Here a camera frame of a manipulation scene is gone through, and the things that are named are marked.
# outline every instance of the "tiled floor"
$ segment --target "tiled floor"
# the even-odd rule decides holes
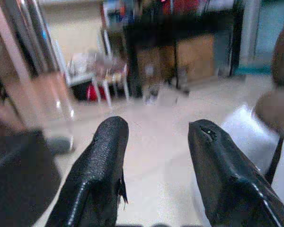
[[[124,158],[124,174],[129,204],[119,207],[118,224],[150,227],[164,223],[171,227],[200,225],[200,208],[194,203],[194,171],[189,155],[188,123],[209,119],[221,124],[226,115],[242,103],[254,106],[272,89],[270,77],[214,81],[190,88],[189,97],[173,90],[160,91],[156,105],[142,100],[102,105],[74,105],[76,121],[69,125],[74,135],[74,153],[56,157],[65,177],[72,163],[91,142],[97,126],[107,117],[119,115],[129,124],[130,136]],[[67,131],[63,124],[45,129],[46,135]],[[43,227],[57,199],[35,224]]]

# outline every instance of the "white floor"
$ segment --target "white floor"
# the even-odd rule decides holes
[[[102,105],[75,105],[76,121],[66,127],[57,123],[46,135],[67,132],[74,135],[74,153],[57,156],[63,181],[72,163],[91,142],[97,126],[109,116],[119,115],[129,124],[130,136],[124,158],[124,175],[129,204],[119,207],[118,224],[150,227],[164,223],[171,227],[200,225],[199,210],[191,190],[192,168],[187,133],[188,123],[209,119],[221,124],[227,114],[243,104],[253,107],[272,89],[268,76],[247,76],[209,82],[190,88],[189,97],[164,89],[156,105],[141,99],[113,101],[113,109]],[[43,227],[57,196],[34,226]]]

